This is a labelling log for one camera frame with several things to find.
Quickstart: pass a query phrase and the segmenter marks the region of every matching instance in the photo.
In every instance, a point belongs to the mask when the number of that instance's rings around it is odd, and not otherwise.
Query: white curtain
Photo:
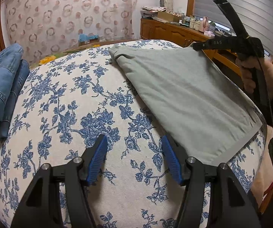
[[[132,39],[137,0],[4,0],[10,42],[23,58],[43,57],[78,45],[79,34],[101,39]]]

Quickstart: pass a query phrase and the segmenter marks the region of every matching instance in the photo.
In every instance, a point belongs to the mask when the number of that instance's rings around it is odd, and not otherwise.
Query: blue floral pattern
[[[120,45],[179,48],[163,40]],[[96,223],[104,228],[174,226],[184,188],[172,179],[164,160],[163,130],[111,61],[111,47],[73,53],[31,70],[8,137],[0,142],[0,220],[6,227],[42,164],[67,163],[93,146],[100,134],[107,137],[108,152],[97,180],[84,188]],[[265,127],[263,121],[254,138],[228,162],[245,191],[262,159]],[[64,184],[59,195],[63,224],[71,227]],[[209,200],[207,183],[201,227],[207,225]]]

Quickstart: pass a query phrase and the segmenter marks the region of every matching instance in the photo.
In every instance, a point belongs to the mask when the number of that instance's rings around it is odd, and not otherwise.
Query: window
[[[273,0],[228,0],[247,32],[261,39],[265,50],[273,54]],[[213,0],[194,0],[193,14],[232,29]]]

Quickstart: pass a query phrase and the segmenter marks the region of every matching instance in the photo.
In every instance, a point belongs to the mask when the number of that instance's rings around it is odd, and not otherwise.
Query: folded gray cloth
[[[253,103],[203,51],[116,45],[109,53],[163,128],[204,164],[227,162],[262,126]]]

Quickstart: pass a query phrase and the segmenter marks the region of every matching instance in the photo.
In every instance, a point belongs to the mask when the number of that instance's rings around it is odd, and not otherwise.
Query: bottle
[[[195,27],[194,27],[195,30],[199,31],[200,23],[201,23],[200,21],[195,21]]]
[[[209,30],[208,18],[206,16],[203,17],[203,20],[200,22],[199,31],[204,32]]]
[[[189,28],[193,29],[195,27],[195,18],[191,17],[189,22]]]
[[[185,17],[186,21],[185,21],[185,25],[189,26],[189,22],[190,22],[190,17],[186,16]]]

